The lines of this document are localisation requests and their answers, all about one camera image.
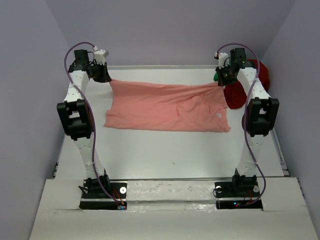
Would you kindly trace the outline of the red t shirt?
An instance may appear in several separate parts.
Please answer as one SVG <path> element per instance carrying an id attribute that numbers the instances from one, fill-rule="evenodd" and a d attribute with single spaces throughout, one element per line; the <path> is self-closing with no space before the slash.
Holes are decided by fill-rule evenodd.
<path id="1" fill-rule="evenodd" d="M 270 88 L 269 71 L 261 61 L 259 62 L 259 65 L 259 80 L 261 81 L 261 84 L 263 85 L 264 89 L 268 91 Z M 247 95 L 243 86 L 238 80 L 234 83 L 228 84 L 223 89 L 223 93 L 227 106 L 230 109 L 239 109 L 246 103 Z"/>

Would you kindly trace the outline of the pink t shirt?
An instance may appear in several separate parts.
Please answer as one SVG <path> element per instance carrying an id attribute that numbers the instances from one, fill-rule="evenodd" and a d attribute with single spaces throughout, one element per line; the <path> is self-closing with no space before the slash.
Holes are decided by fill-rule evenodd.
<path id="1" fill-rule="evenodd" d="M 105 127 L 130 130 L 227 133 L 227 103 L 217 83 L 156 84 L 112 80 Z"/>

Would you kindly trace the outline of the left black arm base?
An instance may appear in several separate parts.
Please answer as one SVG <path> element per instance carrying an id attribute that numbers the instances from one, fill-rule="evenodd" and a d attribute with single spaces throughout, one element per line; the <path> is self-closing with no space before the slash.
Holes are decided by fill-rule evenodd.
<path id="1" fill-rule="evenodd" d="M 86 182 L 78 188 L 81 190 L 79 208 L 82 210 L 124 211 L 127 209 L 127 181 L 112 180 L 108 192 L 110 196 L 106 195 L 100 187 L 96 192 L 89 191 Z"/>

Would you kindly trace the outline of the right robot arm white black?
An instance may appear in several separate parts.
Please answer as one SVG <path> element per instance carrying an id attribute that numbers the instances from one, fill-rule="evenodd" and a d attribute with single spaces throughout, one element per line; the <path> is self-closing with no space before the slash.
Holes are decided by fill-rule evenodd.
<path id="1" fill-rule="evenodd" d="M 215 183 L 213 194 L 216 198 L 261 197 L 263 190 L 258 189 L 257 175 L 262 174 L 258 157 L 265 138 L 273 130 L 280 102 L 272 98 L 259 79 L 260 63 L 247 59 L 245 48 L 234 48 L 230 53 L 217 51 L 214 58 L 218 61 L 215 69 L 217 83 L 226 87 L 239 82 L 246 100 L 242 117 L 244 147 L 240 161 L 230 181 Z"/>

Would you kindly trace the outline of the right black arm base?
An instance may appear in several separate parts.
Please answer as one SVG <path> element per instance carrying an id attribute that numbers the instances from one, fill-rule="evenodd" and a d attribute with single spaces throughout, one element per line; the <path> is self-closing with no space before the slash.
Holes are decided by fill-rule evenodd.
<path id="1" fill-rule="evenodd" d="M 214 183 L 212 194 L 217 210 L 263 209 L 260 199 L 254 202 L 260 195 L 257 182 L 252 187 L 234 190 L 231 181 L 218 181 Z"/>

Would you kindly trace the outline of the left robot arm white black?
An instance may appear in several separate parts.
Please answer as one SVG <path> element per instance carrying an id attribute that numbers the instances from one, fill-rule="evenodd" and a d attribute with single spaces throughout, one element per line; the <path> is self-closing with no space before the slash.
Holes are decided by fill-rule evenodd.
<path id="1" fill-rule="evenodd" d="M 74 51 L 74 61 L 65 67 L 69 78 L 67 94 L 56 109 L 62 128 L 76 144 L 85 167 L 86 179 L 80 190 L 93 198 L 109 198 L 111 183 L 96 151 L 95 119 L 85 96 L 90 80 L 103 84 L 111 82 L 105 61 L 109 53 L 97 47 L 93 49 L 92 59 L 89 53 L 85 49 Z"/>

